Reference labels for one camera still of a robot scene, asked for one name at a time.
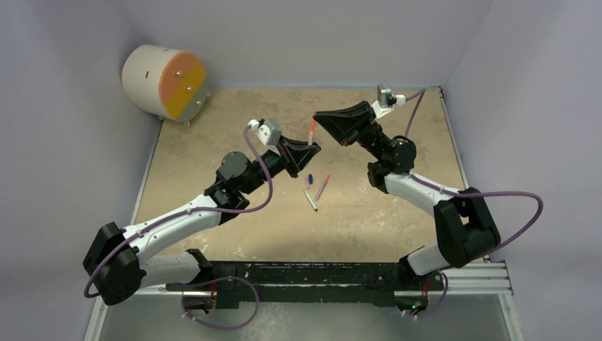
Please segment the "orange pen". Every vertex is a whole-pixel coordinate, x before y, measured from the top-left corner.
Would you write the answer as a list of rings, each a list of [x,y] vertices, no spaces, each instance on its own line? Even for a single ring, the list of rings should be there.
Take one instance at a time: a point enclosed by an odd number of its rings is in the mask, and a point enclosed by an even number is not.
[[[308,137],[308,141],[307,141],[307,145],[308,146],[312,146],[313,145],[315,127],[316,127],[316,121],[313,119],[312,122],[311,122],[311,125],[310,125],[310,132],[309,132],[309,137]]]

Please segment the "white pen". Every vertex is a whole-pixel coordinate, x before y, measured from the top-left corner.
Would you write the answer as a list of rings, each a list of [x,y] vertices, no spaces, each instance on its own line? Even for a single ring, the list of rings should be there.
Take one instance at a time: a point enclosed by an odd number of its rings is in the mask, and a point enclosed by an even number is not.
[[[312,199],[311,195],[308,193],[307,190],[303,190],[304,196],[306,197],[308,203],[310,204],[311,208],[313,209],[314,212],[318,211],[318,207],[315,203],[315,201]]]

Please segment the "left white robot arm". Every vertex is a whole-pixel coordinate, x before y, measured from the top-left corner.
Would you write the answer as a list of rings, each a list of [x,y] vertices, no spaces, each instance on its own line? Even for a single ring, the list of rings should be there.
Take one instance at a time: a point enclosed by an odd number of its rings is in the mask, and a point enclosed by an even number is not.
[[[149,286],[153,272],[148,262],[156,254],[194,233],[263,209],[273,196],[273,178],[282,171],[298,177],[320,151],[316,142],[284,136],[264,154],[255,151],[254,161],[233,151],[223,157],[214,183],[182,207],[140,224],[100,227],[82,262],[89,275],[85,298],[99,296],[116,305]]]

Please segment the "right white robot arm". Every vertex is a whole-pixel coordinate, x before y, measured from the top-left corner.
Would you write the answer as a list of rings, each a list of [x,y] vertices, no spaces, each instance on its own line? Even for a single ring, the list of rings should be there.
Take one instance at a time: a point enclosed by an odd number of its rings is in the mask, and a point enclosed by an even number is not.
[[[461,268],[497,247],[500,234],[490,210],[475,188],[448,189],[414,172],[417,147],[405,136],[388,137],[366,101],[346,109],[316,112],[314,121],[342,146],[358,143],[376,161],[367,165],[372,187],[400,197],[433,217],[436,242],[400,259],[398,278],[409,289],[427,274]]]

